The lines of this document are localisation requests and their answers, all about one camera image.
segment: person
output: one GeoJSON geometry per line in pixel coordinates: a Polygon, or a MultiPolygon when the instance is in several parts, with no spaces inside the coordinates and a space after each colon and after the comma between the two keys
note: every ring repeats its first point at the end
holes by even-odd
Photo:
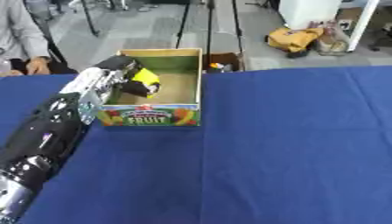
{"type": "Polygon", "coordinates": [[[0,54],[3,60],[11,61],[11,75],[76,72],[51,59],[48,41],[23,0],[0,1],[0,54]]]}

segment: small cardboard box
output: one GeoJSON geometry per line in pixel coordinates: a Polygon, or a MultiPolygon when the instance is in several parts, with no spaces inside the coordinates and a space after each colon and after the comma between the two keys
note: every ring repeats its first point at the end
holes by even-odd
{"type": "Polygon", "coordinates": [[[115,89],[98,118],[105,126],[199,126],[201,49],[121,50],[159,76],[147,99],[115,89]]]}

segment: blue tablecloth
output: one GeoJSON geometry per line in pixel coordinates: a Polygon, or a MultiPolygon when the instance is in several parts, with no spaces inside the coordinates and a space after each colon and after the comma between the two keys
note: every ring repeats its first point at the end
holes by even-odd
{"type": "MultiPolygon", "coordinates": [[[[22,223],[392,223],[391,71],[205,75],[201,127],[95,123],[22,223]]],[[[0,144],[71,79],[0,80],[0,144]]]]}

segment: gray floor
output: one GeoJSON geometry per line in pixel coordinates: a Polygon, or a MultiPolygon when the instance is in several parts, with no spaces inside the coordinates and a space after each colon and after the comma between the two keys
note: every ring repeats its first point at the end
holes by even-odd
{"type": "MultiPolygon", "coordinates": [[[[265,10],[237,0],[241,28],[244,32],[245,63],[248,70],[285,67],[336,67],[392,65],[392,48],[371,52],[367,41],[355,52],[342,57],[319,56],[312,52],[302,59],[286,59],[283,52],[263,43],[263,37],[279,26],[280,17],[272,10],[265,10]]],[[[213,52],[239,52],[233,11],[228,0],[216,0],[213,18],[213,52]]],[[[92,5],[94,25],[101,31],[99,38],[91,35],[84,14],[66,13],[51,22],[52,35],[72,67],[84,69],[114,54],[119,49],[173,48],[177,41],[184,6],[160,5],[150,12],[140,13],[140,2],[129,1],[129,11],[109,11],[103,5],[92,5]]],[[[206,48],[207,8],[194,4],[190,9],[181,47],[206,48]]]]}

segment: robotic arm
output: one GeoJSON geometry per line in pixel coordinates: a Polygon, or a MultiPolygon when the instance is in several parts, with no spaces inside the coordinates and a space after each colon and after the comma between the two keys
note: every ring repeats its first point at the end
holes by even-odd
{"type": "Polygon", "coordinates": [[[114,87],[147,97],[159,82],[131,57],[114,56],[80,73],[11,135],[0,150],[0,224],[23,215],[72,155],[114,87]]]}

